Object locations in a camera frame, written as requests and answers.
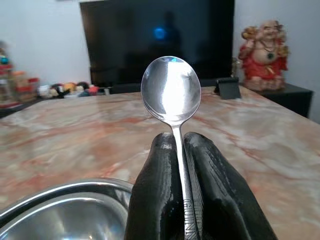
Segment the black phone stand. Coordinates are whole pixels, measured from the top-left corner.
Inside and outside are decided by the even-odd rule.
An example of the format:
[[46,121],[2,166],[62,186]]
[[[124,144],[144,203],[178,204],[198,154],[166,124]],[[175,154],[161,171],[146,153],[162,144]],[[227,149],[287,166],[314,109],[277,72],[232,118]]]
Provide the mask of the black phone stand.
[[214,93],[220,95],[224,100],[240,99],[239,78],[238,77],[223,77],[216,80]]

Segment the metal bowl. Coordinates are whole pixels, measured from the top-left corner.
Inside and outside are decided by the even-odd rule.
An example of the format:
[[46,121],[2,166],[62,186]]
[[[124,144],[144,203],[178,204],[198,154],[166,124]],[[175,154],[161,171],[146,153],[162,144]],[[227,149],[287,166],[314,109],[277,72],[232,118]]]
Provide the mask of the metal bowl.
[[49,188],[0,212],[0,240],[123,239],[131,189],[115,179]]

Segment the figurine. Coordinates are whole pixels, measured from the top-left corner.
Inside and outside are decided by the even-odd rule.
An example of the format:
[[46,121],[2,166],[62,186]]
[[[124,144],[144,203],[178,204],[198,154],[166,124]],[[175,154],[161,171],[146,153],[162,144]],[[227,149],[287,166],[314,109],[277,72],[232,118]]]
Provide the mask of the figurine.
[[282,70],[287,69],[286,33],[278,21],[269,20],[259,29],[247,27],[242,33],[239,59],[243,61],[244,86],[251,90],[279,90],[285,87]]

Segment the marble countertop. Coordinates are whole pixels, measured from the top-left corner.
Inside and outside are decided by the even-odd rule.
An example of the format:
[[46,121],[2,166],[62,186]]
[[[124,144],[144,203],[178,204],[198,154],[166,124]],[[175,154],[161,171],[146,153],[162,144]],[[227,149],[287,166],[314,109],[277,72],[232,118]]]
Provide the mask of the marble countertop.
[[[242,174],[280,240],[320,239],[320,125],[241,88],[203,88],[183,132],[213,140]],[[170,131],[140,93],[43,101],[0,120],[0,209],[83,178],[134,183],[153,138]]]

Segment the television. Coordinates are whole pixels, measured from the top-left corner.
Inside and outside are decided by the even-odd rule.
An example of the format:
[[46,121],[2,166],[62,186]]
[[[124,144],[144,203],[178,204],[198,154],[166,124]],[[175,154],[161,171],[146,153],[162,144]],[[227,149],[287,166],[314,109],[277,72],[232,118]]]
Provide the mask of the television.
[[202,86],[230,77],[235,0],[103,0],[80,2],[91,81],[139,91],[156,58],[187,61]]

